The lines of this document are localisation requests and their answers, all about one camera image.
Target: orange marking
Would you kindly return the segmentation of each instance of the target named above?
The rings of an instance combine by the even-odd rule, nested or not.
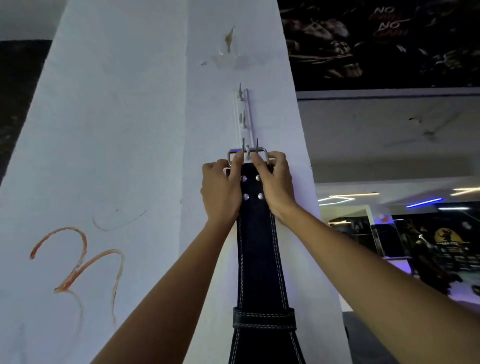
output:
[[[86,235],[81,230],[70,226],[70,227],[66,227],[66,228],[56,229],[56,230],[52,231],[51,233],[45,235],[43,237],[43,239],[40,240],[35,245],[35,247],[33,248],[32,252],[30,253],[30,259],[35,258],[36,253],[37,253],[38,249],[40,248],[40,246],[45,241],[47,241],[50,238],[50,236],[56,234],[57,232],[64,231],[64,230],[72,230],[72,231],[76,231],[77,233],[79,233],[80,236],[82,237],[83,248],[82,248],[82,253],[80,254],[80,259],[78,260],[77,264],[75,265],[73,270],[67,275],[67,277],[63,280],[63,282],[57,288],[55,288],[53,290],[53,293],[66,292],[66,293],[72,294],[76,299],[78,299],[77,302],[79,303],[80,308],[81,308],[81,321],[82,321],[82,319],[83,319],[83,317],[82,317],[83,316],[83,305],[80,301],[80,298],[75,293],[73,293],[72,291],[69,290],[70,286],[83,273],[83,271],[85,269],[87,269],[89,266],[91,266],[94,262],[96,262],[100,258],[102,258],[106,255],[109,255],[109,254],[120,255],[120,259],[121,259],[120,268],[119,268],[119,272],[117,274],[117,278],[115,279],[115,284],[113,285],[112,303],[111,303],[113,324],[115,325],[116,324],[116,318],[115,318],[115,313],[114,313],[115,296],[117,295],[117,287],[118,287],[119,282],[120,282],[120,278],[121,278],[121,275],[122,275],[122,272],[123,272],[123,265],[124,265],[124,262],[125,262],[125,256],[123,255],[123,253],[119,249],[109,249],[109,250],[106,250],[106,251],[104,251],[100,254],[97,254],[96,256],[94,256],[92,259],[90,259],[88,262],[86,262],[82,266],[82,262],[84,261],[85,255],[87,253],[87,238],[86,238]]]

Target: hand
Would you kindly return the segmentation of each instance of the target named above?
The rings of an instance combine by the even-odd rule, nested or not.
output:
[[[223,173],[228,167],[226,159],[203,165],[204,179],[200,190],[208,221],[226,224],[230,229],[237,219],[241,205],[240,172],[243,152],[237,152],[232,160],[230,176]]]
[[[257,153],[251,153],[252,162],[263,183],[268,206],[275,216],[282,219],[282,214],[296,205],[292,176],[284,153],[270,152],[268,156],[274,158],[271,161],[275,166],[273,174],[270,173],[267,164]]]

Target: weightlifting belt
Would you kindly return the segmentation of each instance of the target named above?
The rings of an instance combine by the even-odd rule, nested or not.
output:
[[[275,218],[252,163],[241,169],[243,202],[237,218],[239,282],[229,364],[304,364],[288,306]]]

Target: forearm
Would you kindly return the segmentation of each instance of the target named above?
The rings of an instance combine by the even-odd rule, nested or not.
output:
[[[182,363],[230,227],[208,222],[92,364]]]
[[[280,216],[401,363],[473,363],[479,318],[293,206]]]

